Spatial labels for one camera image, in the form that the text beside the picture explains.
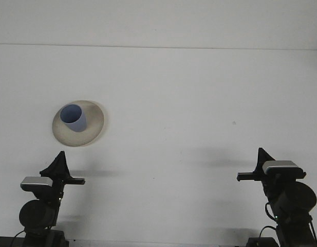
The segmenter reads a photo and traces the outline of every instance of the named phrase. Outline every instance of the camera mount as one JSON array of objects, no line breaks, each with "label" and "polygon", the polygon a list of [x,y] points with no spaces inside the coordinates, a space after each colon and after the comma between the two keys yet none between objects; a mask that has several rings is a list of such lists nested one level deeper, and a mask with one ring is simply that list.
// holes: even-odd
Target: camera mount
[{"label": "camera mount", "polygon": [[[266,213],[277,224],[276,233],[281,247],[317,247],[310,210],[316,205],[313,190],[304,183],[306,173],[292,161],[276,161],[263,148],[258,150],[253,172],[238,173],[237,180],[261,181],[268,198]],[[270,205],[274,217],[268,213]],[[250,238],[247,247],[278,246],[273,238]]]},{"label": "camera mount", "polygon": [[66,184],[85,184],[83,178],[73,178],[68,170],[65,152],[40,172],[41,177],[25,177],[20,186],[32,192],[37,200],[27,202],[19,213],[26,237],[23,247],[68,247],[63,231],[51,230],[57,223]]}]

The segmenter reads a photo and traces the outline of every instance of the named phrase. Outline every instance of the blue cup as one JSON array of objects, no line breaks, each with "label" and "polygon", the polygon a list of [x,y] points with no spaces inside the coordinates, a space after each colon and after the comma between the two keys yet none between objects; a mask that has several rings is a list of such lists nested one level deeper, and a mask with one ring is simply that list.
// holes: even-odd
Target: blue cup
[{"label": "blue cup", "polygon": [[86,117],[82,108],[77,104],[69,104],[60,112],[61,121],[71,130],[82,132],[86,129]]}]

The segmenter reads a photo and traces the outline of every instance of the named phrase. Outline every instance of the white surface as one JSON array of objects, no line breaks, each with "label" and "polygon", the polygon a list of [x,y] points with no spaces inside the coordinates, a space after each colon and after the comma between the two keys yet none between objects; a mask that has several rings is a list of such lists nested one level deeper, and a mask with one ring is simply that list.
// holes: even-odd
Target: white surface
[{"label": "white surface", "polygon": [[69,240],[70,247],[219,247],[211,244],[142,243],[118,241]]},{"label": "white surface", "polygon": [[317,1],[0,0],[0,43],[317,49]]},{"label": "white surface", "polygon": [[[66,147],[52,119],[80,99],[104,106],[107,127]],[[0,45],[0,235],[34,198],[22,179],[65,150],[86,178],[65,187],[67,238],[245,244],[271,224],[262,185],[236,180],[258,147],[317,194],[317,51]]]}]

